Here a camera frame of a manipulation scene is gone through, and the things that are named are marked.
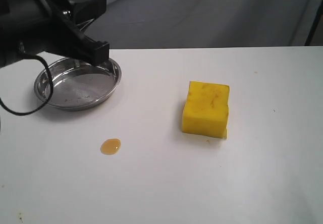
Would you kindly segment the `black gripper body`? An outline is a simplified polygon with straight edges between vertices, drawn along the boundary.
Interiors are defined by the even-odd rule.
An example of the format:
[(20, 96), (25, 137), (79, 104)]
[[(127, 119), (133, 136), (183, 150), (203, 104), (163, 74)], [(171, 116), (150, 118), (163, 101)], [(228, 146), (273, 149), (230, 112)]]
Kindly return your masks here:
[(76, 56), (75, 0), (1, 0), (1, 57)]

